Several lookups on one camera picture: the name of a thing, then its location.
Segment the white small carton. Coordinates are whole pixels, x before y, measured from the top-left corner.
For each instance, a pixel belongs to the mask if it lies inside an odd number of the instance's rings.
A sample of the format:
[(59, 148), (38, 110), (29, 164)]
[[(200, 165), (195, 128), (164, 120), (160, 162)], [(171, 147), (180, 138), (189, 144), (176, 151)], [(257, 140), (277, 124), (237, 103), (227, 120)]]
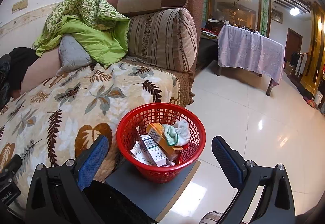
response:
[(144, 150), (140, 141), (136, 141), (133, 148), (130, 151), (133, 158), (142, 164), (153, 166), (147, 152)]

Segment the white blue medicine box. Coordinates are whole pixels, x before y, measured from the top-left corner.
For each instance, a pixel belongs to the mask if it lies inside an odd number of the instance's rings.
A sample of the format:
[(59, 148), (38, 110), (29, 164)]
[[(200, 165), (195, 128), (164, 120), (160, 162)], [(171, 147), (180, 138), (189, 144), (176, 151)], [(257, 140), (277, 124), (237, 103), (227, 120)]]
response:
[(167, 165), (167, 157), (154, 139), (152, 139), (149, 135), (141, 135), (140, 137), (154, 166), (163, 167)]

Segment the grey quilted pillow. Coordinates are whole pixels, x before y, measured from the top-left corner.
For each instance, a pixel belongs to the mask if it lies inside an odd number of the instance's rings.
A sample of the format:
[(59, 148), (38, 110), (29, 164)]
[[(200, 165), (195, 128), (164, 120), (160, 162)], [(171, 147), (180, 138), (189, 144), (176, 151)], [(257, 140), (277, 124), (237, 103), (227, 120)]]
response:
[(57, 75), (72, 72), (95, 62), (71, 34), (62, 36), (59, 45), (59, 58), (61, 67)]

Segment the red snack package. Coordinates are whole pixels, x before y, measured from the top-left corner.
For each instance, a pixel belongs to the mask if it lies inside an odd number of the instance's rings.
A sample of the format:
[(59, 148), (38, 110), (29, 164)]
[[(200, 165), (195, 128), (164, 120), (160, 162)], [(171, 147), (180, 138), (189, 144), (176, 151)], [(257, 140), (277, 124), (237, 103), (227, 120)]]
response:
[(177, 158), (175, 159), (175, 164), (182, 164), (183, 163), (183, 157), (184, 157), (184, 152), (186, 151), (186, 149), (189, 147), (189, 144), (186, 144), (184, 146), (182, 146), (181, 150), (179, 150), (178, 152), (178, 156)]

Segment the brown wooden door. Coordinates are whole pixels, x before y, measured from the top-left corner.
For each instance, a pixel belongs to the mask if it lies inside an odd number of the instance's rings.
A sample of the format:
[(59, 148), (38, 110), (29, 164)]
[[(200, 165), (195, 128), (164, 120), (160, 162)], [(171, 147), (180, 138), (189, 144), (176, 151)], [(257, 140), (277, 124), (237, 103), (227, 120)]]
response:
[(285, 45), (285, 61), (290, 61), (294, 52), (300, 53), (303, 37), (296, 31), (288, 28)]

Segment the black puffer jacket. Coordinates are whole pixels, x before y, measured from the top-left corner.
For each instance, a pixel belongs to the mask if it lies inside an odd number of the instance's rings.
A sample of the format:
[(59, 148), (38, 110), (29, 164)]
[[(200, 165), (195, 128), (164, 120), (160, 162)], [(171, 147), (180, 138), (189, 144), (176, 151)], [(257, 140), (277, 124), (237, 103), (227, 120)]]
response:
[(14, 48), (1, 57), (1, 110), (11, 98), (20, 97), (26, 71), (37, 58), (35, 51), (28, 47)]

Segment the table with lilac cloth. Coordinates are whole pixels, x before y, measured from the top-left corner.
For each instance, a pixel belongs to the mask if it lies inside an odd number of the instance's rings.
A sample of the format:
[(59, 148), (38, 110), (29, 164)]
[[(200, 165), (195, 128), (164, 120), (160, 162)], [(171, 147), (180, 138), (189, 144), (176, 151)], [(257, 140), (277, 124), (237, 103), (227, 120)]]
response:
[(284, 46), (258, 33), (224, 25), (218, 34), (217, 55), (221, 68), (241, 68), (270, 77), (267, 96), (282, 80)]

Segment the white green sock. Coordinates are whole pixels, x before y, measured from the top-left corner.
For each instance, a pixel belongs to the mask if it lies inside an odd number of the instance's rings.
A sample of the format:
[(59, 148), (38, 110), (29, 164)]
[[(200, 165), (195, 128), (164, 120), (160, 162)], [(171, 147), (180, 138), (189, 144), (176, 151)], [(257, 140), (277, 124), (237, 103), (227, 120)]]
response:
[(162, 125), (164, 128), (164, 138), (168, 146), (182, 147), (190, 141), (190, 130), (188, 121), (181, 119), (174, 125)]

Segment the striped brown cushion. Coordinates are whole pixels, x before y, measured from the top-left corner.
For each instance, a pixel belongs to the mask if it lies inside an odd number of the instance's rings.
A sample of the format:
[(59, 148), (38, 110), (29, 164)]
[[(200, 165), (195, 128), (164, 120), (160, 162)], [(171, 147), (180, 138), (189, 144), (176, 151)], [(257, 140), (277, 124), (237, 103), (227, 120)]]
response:
[(188, 72), (197, 54), (194, 19), (185, 8), (173, 8), (131, 17), (128, 55), (141, 63)]

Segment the orange medicine box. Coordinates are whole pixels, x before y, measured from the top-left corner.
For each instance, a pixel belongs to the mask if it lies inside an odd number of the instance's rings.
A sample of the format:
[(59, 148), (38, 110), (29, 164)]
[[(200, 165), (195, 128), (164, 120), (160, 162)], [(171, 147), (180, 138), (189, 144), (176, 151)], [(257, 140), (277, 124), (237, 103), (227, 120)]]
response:
[(160, 123), (149, 123), (146, 127), (146, 133), (154, 139), (170, 161), (174, 161), (177, 158), (178, 152), (182, 148), (168, 146), (164, 137), (164, 128)]

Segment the pink sofa seat back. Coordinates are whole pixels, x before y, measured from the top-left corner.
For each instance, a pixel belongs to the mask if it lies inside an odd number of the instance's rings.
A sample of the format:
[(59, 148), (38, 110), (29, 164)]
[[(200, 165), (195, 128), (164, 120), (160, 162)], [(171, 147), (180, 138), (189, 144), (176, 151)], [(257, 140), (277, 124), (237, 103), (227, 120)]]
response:
[(45, 52), (27, 69), (22, 80), (21, 93), (24, 94), (40, 85), (46, 79), (53, 78), (60, 68), (61, 61), (58, 47)]

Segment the red mesh trash basket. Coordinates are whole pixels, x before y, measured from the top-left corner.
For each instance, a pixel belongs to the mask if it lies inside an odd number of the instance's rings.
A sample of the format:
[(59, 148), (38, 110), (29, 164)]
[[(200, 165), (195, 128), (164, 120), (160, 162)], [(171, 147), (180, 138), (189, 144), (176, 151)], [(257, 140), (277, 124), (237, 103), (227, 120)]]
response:
[(150, 103), (121, 119), (116, 139), (122, 155), (146, 179), (166, 183), (198, 159), (206, 144), (206, 131), (189, 110)]

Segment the green patterned quilt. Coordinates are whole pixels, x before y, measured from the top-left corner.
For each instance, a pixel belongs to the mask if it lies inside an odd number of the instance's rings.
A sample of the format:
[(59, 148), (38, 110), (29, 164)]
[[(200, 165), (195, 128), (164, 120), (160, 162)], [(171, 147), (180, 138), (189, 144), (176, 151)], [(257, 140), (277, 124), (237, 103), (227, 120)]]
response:
[(33, 49), (41, 57), (54, 49), (63, 35), (71, 34), (106, 69), (128, 52), (129, 23), (130, 18), (107, 0), (63, 0), (47, 17)]

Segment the grey board under basket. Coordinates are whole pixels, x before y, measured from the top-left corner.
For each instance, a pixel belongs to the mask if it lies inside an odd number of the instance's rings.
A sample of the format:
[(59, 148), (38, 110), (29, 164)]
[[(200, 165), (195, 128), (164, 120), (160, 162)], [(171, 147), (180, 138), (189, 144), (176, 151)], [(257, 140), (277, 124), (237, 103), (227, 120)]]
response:
[(196, 174), (196, 161), (167, 183), (154, 183), (140, 174), (130, 162), (124, 162), (106, 178), (106, 183), (137, 205), (153, 223), (160, 222), (181, 197)]

